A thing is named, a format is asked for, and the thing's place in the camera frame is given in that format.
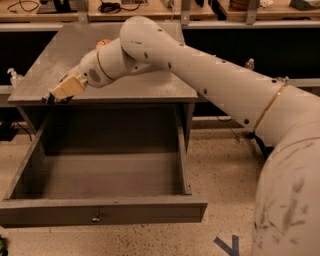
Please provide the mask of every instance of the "metal surface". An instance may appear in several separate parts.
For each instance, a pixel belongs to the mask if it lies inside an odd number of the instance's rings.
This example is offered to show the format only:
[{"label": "metal surface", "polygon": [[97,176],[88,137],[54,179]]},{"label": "metal surface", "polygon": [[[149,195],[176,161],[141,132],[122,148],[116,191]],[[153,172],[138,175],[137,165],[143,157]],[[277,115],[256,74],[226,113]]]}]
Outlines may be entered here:
[{"label": "metal surface", "polygon": [[[183,42],[179,24],[160,23],[160,26]],[[121,23],[64,25],[14,90],[9,102],[17,105],[40,104],[41,97],[48,89],[56,86],[66,72],[79,64],[99,40],[116,39],[120,27]],[[155,69],[153,72],[124,77],[102,89],[88,88],[72,102],[190,102],[196,98],[196,92],[171,72]]]}]

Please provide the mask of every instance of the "gray cabinet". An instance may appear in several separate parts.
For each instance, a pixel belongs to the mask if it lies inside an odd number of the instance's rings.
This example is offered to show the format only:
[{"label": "gray cabinet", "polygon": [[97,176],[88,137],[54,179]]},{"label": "gray cabinet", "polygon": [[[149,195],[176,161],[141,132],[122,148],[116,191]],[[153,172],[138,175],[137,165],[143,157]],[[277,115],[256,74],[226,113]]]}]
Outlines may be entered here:
[{"label": "gray cabinet", "polygon": [[[40,103],[84,48],[103,31],[116,37],[120,26],[67,25],[11,95],[35,139],[0,202],[0,225],[201,221],[207,201],[192,196],[186,166],[197,94],[173,74],[155,69],[88,89],[67,105]],[[181,36],[178,24],[163,27]],[[62,54],[72,35],[80,45]]]}]

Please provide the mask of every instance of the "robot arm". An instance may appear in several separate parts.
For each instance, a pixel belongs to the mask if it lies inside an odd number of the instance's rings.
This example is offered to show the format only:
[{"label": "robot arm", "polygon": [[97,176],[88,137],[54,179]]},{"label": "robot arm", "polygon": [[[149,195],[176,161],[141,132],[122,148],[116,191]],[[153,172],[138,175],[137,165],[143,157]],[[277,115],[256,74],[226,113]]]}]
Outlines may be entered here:
[{"label": "robot arm", "polygon": [[[119,39],[82,59],[78,75],[84,79],[79,83],[82,88],[102,87],[150,65],[173,72],[265,145],[275,147],[258,184],[254,255],[318,252],[319,97],[181,44],[144,17],[128,19]],[[58,87],[67,87],[67,81]]]}]

